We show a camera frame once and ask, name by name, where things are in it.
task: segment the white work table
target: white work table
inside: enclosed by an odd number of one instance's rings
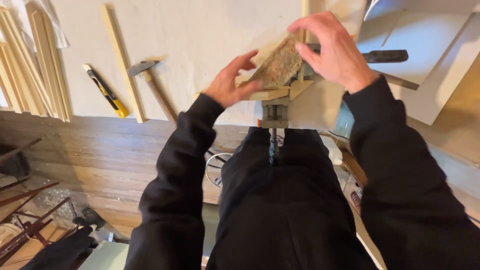
[[[60,50],[60,57],[72,111],[78,116],[117,117],[82,68],[88,63],[133,117],[100,13],[104,3],[51,1],[70,44]],[[283,39],[288,25],[300,17],[301,9],[300,0],[114,0],[112,4],[130,65],[163,58],[155,67],[156,80],[177,111],[187,110],[193,94],[207,87],[235,56],[260,48],[254,62],[261,64]],[[311,3],[310,12],[332,10],[351,34],[360,31],[366,0],[327,0],[314,5],[319,3]],[[144,116],[166,120],[145,81],[137,77],[135,83]],[[291,102],[290,127],[333,128],[343,93],[342,86],[317,78]],[[227,109],[217,124],[256,125],[261,116],[260,101],[242,101]]]

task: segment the hammer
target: hammer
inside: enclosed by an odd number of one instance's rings
[[[140,74],[140,76],[145,79],[148,87],[152,91],[152,94],[155,96],[155,99],[160,104],[160,107],[162,107],[163,113],[176,127],[177,114],[172,109],[172,106],[168,102],[167,97],[162,92],[162,90],[156,86],[156,83],[153,80],[152,72],[149,70],[151,67],[155,66],[158,63],[160,63],[160,61],[150,61],[150,62],[142,61],[134,65],[133,67],[129,68],[127,70],[127,73],[131,77],[134,77]]]

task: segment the wooden hammer handle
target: wooden hammer handle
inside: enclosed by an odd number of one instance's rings
[[[177,127],[177,114],[173,110],[162,90],[156,86],[150,70],[147,69],[142,71],[140,76],[145,79],[148,87],[152,91],[152,94],[154,95],[157,102],[160,104],[160,107],[162,107],[163,113],[167,116],[168,120],[170,120],[175,125],[175,127]]]

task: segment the black shoe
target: black shoe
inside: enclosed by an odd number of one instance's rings
[[[89,207],[83,209],[82,214],[85,217],[87,225],[90,226],[91,224],[95,224],[97,231],[107,223],[97,212]]]
[[[76,217],[72,220],[72,222],[75,224],[75,225],[78,225],[78,226],[85,226],[87,225],[87,221],[84,219],[84,218],[81,218],[81,217]]]

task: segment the person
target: person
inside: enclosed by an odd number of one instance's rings
[[[49,244],[40,250],[33,259],[20,270],[67,270],[75,269],[77,258],[94,243],[89,234],[105,225],[105,220],[91,208],[82,210],[82,217],[73,219],[78,230],[73,234]]]
[[[301,18],[288,31],[298,29],[308,29],[322,46],[316,54],[297,44],[302,58],[348,90],[343,99],[355,118],[350,146],[368,178],[361,217],[387,268],[480,269],[480,229],[425,141],[406,125],[405,106],[386,79],[372,72],[332,13]],[[256,53],[235,58],[179,114],[158,158],[158,177],[140,200],[143,218],[132,232],[126,270],[200,269],[204,154],[217,117],[262,88],[234,83],[240,69],[255,67]],[[318,133],[285,129],[276,167],[268,161],[269,135],[250,128],[222,168],[220,222],[206,268],[376,269]]]

